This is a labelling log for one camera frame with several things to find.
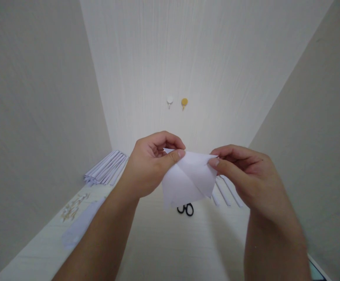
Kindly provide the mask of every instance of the forearm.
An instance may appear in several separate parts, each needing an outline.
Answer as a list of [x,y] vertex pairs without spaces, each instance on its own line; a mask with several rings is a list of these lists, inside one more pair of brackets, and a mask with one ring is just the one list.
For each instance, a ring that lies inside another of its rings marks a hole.
[[114,280],[138,202],[118,183],[54,280]]
[[306,240],[295,214],[278,226],[251,211],[244,271],[246,280],[311,280]]

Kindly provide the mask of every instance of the hand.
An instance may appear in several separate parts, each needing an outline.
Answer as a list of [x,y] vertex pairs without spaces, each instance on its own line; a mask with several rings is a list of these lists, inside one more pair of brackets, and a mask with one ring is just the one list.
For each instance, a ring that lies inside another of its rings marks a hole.
[[297,221],[269,156],[232,144],[216,148],[211,154],[219,158],[209,160],[209,165],[234,183],[251,211],[280,225],[290,218]]
[[[175,150],[166,154],[163,148]],[[126,194],[134,199],[149,195],[167,171],[184,157],[185,148],[179,137],[166,131],[139,139],[117,187],[128,189]]]

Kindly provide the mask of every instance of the wall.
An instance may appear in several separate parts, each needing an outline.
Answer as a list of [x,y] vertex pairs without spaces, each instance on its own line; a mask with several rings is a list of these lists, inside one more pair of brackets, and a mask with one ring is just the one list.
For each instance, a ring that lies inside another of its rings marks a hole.
[[110,151],[79,2],[0,1],[0,270]]
[[113,149],[249,145],[331,2],[81,0]]
[[310,254],[340,280],[340,1],[331,6],[250,147],[272,157]]

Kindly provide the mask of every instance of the stack of rolled paper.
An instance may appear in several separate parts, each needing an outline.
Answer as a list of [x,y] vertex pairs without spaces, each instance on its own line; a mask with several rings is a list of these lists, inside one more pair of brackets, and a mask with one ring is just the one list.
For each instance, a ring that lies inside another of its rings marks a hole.
[[97,184],[114,185],[122,172],[128,157],[119,150],[111,152],[84,175],[84,181],[88,186]]

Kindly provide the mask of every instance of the fingernail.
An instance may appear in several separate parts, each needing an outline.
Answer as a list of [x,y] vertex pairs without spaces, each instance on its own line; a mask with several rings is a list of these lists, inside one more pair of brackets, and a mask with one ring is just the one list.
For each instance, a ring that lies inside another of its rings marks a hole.
[[183,158],[186,155],[186,152],[182,149],[178,149],[178,155],[180,158]]
[[212,166],[212,167],[217,167],[219,162],[220,161],[217,158],[212,158],[212,159],[209,160],[209,165]]

